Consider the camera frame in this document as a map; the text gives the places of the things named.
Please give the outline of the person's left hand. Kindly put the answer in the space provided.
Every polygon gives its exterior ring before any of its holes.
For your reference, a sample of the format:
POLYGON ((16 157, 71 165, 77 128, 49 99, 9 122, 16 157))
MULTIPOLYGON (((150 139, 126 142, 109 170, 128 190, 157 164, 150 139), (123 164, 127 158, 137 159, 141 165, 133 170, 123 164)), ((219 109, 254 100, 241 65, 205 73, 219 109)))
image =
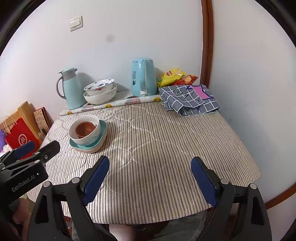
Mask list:
POLYGON ((12 218, 15 233, 19 235, 22 240, 28 240, 28 230, 31 214, 29 213, 29 202, 27 201, 27 199, 18 199, 18 206, 12 218))

